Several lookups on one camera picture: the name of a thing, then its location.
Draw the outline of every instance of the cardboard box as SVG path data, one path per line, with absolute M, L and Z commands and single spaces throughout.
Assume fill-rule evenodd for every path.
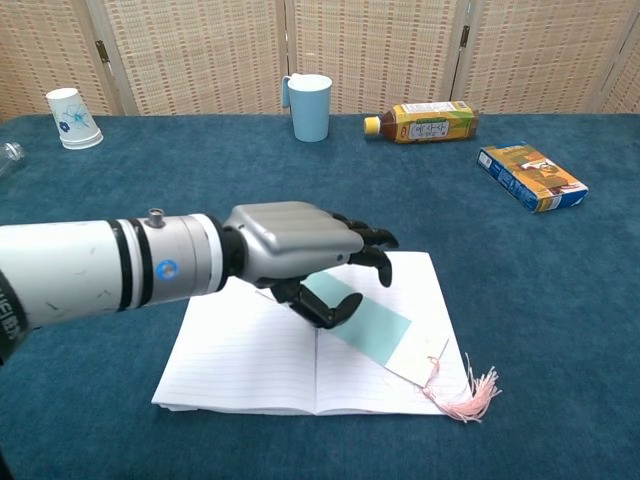
M 578 205 L 587 186 L 524 142 L 480 149 L 478 165 L 532 212 Z

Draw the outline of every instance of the tassel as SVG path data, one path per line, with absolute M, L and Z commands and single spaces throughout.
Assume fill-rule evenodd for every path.
M 475 379 L 473 378 L 473 370 L 471 370 L 469 355 L 465 353 L 465 356 L 467 357 L 467 377 L 471 384 L 471 398 L 469 400 L 452 405 L 438 399 L 436 394 L 431 390 L 431 387 L 429 387 L 429 382 L 438 374 L 438 370 L 440 369 L 440 361 L 435 357 L 429 357 L 434 368 L 426 386 L 422 389 L 422 393 L 424 393 L 425 397 L 435 403 L 442 413 L 449 417 L 455 420 L 460 420 L 464 423 L 470 421 L 480 423 L 480 419 L 489 409 L 491 399 L 502 393 L 502 390 L 498 390 L 498 387 L 496 387 L 498 374 L 494 367 L 491 367 L 486 375 L 482 375 L 479 379 Z

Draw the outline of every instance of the white paper cup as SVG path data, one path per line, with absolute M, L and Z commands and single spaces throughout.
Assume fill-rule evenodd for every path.
M 102 132 L 76 88 L 58 88 L 46 97 L 64 148 L 80 150 L 102 141 Z

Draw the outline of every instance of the open notebook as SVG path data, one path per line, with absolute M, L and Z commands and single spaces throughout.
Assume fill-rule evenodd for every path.
M 428 329 L 448 333 L 437 395 L 471 395 L 451 321 L 426 253 L 391 252 L 393 284 L 375 269 L 328 270 L 366 297 Z M 263 291 L 230 279 L 223 291 L 192 298 L 152 403 L 171 410 L 335 415 L 439 414 L 419 386 L 317 330 Z

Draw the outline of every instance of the woven panel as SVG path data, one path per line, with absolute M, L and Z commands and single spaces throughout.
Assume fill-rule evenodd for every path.
M 141 114 L 281 111 L 274 1 L 105 6 Z
M 45 94 L 59 87 L 80 90 L 93 115 L 112 113 L 90 47 L 72 1 L 0 2 L 0 121 L 49 113 Z
M 483 112 L 582 112 L 635 0 L 486 0 L 465 98 Z
M 455 0 L 291 3 L 298 73 L 331 77 L 334 112 L 442 99 Z
M 640 34 L 602 106 L 607 113 L 640 113 Z

